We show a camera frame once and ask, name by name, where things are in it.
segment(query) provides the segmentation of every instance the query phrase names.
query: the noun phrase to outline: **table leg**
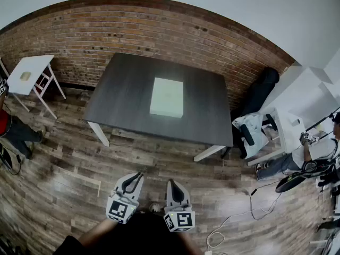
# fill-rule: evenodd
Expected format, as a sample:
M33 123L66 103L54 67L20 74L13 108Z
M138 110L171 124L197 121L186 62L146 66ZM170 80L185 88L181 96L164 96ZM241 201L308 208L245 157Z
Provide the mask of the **table leg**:
M99 140L108 147L110 145L110 142L106 138L104 132L101 130L100 126L97 123L88 122L95 134L98 136Z
M28 109L28 107L26 107L26 105L20 100L20 98L16 95L16 94L12 94L16 99L17 101L19 101L19 103L25 108L25 110L27 110L28 112L30 112L30 110Z
M40 93L38 93L37 89L35 86L33 86L33 91L36 93L36 95L38 96L38 98L40 99L40 101L43 103L43 105L47 108L47 110L53 115L53 117L55 119L57 119L57 116L55 116L55 114L52 112L52 110L47 106L47 104L45 103L45 101L43 100L43 98L40 96Z
M55 83L57 84L57 86L58 86L58 88L59 88L59 91L62 93L64 99L66 99L66 96L65 96L64 92L62 91L62 88L60 88L60 85L59 85L57 79L55 78L55 75L54 75L54 73L53 73L53 71L52 71L52 69L51 69L51 65L50 65L50 64L48 64L48 69L49 69L49 71L51 72L51 75L52 75L52 77L53 77Z
M199 160L202 160L211 154L225 148L225 146L211 146L207 150L203 151L202 153L198 154L197 156L194 157L194 162L198 162Z
M247 165L251 166L251 165L254 165L254 164L258 164L258 163L264 162L264 161L269 160L269 159L271 159L271 158L273 158L273 157L275 157L275 156L277 156L279 154L282 154L284 152L285 152L285 150L283 148L280 148L280 149L278 149L278 150L276 150L276 151L274 151L274 152L272 152L270 154L266 154L266 155L264 155L264 156L262 156L262 157L260 157L258 159L255 159L255 160L252 160L252 161L248 162Z

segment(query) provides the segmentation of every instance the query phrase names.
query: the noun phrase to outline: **small white table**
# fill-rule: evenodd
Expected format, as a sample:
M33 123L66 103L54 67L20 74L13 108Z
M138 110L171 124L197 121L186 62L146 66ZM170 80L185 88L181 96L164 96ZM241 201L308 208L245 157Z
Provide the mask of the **small white table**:
M281 148L248 162L248 166L264 162L282 153L291 153L301 145L300 136L301 132L305 132L305 127L300 117L280 109L274 109L270 115L277 125Z
M61 90L60 85L51 69L50 62L53 58L54 55L23 58L15 67L10 77L8 78L7 82L9 85L9 92L14 94L29 95L31 93L31 90L33 90L40 99L40 101L43 103L43 105L47 108L47 110L53 115L55 119L57 119L57 116L52 112L52 110L47 106L47 104L43 100L43 95L52 80L55 81L62 96L64 97L64 99L66 99L65 94ZM46 67L48 67L51 76L47 76L45 73L43 73ZM20 79L23 72L31 73L27 81L23 81ZM41 83L40 84L36 83L41 75L44 77L44 79L47 79L47 83L44 87L41 86Z

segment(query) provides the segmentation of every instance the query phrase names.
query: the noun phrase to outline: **black chair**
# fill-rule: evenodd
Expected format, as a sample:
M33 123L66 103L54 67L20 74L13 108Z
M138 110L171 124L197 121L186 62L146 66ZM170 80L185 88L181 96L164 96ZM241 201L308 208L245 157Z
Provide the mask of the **black chair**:
M231 111L231 121L234 121L236 118L242 117L246 114L258 112L270 92L274 89L275 84L279 82L279 79L279 74L275 69L270 67L264 68L260 77L250 86L247 96L241 107ZM273 118L269 114L266 116L267 119L263 121L262 125L271 124L273 129L277 130L277 126ZM232 131L234 144L237 145L237 147L241 150L241 158L244 159L247 156L247 152L245 150L242 138L244 137L250 146L254 145L254 140L252 139L249 130L245 125L242 125L240 129L232 125ZM229 151L230 147L227 147L221 157L224 158Z

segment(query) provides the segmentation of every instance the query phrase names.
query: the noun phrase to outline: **person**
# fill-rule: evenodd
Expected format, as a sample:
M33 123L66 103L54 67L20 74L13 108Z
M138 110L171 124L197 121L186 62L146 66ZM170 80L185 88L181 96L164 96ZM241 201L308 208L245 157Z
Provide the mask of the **person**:
M106 218L78 239L67 236L54 255L74 254L203 255L188 232L170 232L153 203L124 225Z
M9 115L3 110L6 93L7 91L0 96L0 137L6 138L12 146L29 159L32 156L34 142L43 141L46 128L42 126L41 130L36 132L17 116ZM32 144L27 147L25 142L32 142Z
M270 160L264 165L264 169L260 164L256 164L257 180L264 180L278 173L283 173L287 169L292 171L301 170L304 162L309 162L316 159L330 159L332 156L338 156L340 152L340 144L337 143L340 139L340 113L337 113L333 119L333 134L335 140L321 139L319 142L309 145L305 141L299 148L292 153L284 155L280 158Z

